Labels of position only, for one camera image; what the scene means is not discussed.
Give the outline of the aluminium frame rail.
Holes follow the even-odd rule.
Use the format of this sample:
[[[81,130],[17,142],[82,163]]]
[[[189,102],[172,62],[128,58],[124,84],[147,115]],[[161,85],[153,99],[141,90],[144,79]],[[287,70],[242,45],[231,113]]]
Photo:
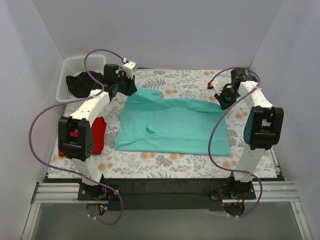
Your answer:
[[[252,183],[253,193],[256,197],[262,194],[261,202],[296,202],[300,200],[298,192],[293,182],[290,181],[264,181],[262,189],[258,182]],[[196,193],[196,190],[181,189],[179,187],[161,190],[158,187],[137,188],[133,191],[135,195],[152,194],[152,195],[178,195],[183,193]],[[82,194],[80,186],[77,183],[39,183],[35,187],[32,196],[32,203],[72,203]]]

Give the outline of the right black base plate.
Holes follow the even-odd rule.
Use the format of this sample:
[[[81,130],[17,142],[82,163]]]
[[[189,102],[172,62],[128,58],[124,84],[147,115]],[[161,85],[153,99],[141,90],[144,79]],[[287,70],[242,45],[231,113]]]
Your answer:
[[[214,200],[255,200],[256,193],[252,182],[221,183],[209,187],[209,194]]]

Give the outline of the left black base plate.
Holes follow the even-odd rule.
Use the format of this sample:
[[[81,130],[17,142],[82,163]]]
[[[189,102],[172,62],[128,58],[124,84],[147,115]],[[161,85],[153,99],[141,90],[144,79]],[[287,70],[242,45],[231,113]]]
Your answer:
[[[117,193],[122,192],[121,185],[111,185],[111,190],[109,188],[105,188],[101,185],[85,185],[82,184],[79,186],[79,191],[77,195],[78,201],[107,201],[109,199],[119,200],[119,196]]]

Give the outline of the black crumpled t shirt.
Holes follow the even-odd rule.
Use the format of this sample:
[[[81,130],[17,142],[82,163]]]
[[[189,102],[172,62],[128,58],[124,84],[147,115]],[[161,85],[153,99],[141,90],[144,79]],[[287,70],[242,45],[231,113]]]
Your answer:
[[[102,89],[102,86],[95,82],[86,71],[76,76],[67,75],[66,84],[69,92],[78,99],[88,98],[92,90]]]

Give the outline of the red folded t shirt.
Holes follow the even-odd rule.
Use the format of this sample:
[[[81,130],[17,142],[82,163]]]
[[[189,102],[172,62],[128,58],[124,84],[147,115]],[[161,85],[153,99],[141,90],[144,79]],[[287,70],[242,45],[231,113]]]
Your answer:
[[[107,123],[97,117],[93,124],[86,119],[61,117],[58,121],[58,154],[60,157],[85,161],[100,155],[104,149]]]

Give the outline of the teal t shirt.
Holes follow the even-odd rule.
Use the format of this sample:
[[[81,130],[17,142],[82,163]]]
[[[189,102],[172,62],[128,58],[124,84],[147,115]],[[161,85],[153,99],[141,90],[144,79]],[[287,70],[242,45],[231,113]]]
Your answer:
[[[224,111],[194,98],[162,98],[155,89],[137,89],[125,102],[114,139],[117,151],[229,156]]]

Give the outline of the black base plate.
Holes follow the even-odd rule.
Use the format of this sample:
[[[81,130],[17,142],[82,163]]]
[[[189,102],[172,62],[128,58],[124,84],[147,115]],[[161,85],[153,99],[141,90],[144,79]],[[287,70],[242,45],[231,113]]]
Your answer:
[[[209,194],[214,200],[255,200],[256,193],[252,182],[221,183],[209,187]]]
[[[117,193],[122,192],[121,185],[111,185],[111,190],[109,188],[105,188],[101,185],[85,185],[82,184],[79,186],[79,191],[77,195],[78,201],[107,201],[109,199],[119,200],[119,196]]]

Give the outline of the white plastic basket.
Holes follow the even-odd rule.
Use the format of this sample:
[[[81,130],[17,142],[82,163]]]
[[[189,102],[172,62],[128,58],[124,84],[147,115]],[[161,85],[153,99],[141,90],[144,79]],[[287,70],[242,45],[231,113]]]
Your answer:
[[[64,103],[76,99],[68,89],[66,77],[75,77],[82,72],[85,72],[84,60],[85,55],[78,55],[68,57],[63,61],[55,95],[57,102]],[[106,57],[102,54],[91,54],[86,60],[87,69],[97,73],[103,73],[105,64]]]

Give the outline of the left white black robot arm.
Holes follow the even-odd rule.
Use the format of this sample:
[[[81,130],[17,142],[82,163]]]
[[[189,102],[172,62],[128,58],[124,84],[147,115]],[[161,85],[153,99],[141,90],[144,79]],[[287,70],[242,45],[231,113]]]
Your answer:
[[[137,91],[134,75],[136,68],[137,63],[134,61],[128,61],[122,66],[106,64],[101,80],[103,92],[101,85],[95,85],[90,91],[91,99],[82,103],[69,117],[63,116],[58,121],[58,150],[83,174],[80,186],[95,200],[103,199],[107,189],[101,184],[104,176],[92,157],[95,146],[92,125],[117,93],[131,96]]]

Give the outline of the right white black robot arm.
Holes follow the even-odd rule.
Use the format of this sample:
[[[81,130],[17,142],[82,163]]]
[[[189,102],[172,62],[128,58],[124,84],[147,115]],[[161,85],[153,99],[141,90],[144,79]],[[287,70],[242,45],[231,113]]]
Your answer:
[[[231,109],[238,100],[244,100],[249,109],[243,130],[244,150],[235,170],[217,189],[222,199],[244,198],[246,194],[254,193],[252,174],[262,156],[280,140],[284,110],[267,100],[259,88],[259,79],[248,71],[247,68],[236,67],[230,72],[230,83],[211,82],[216,91],[214,97],[222,110]]]

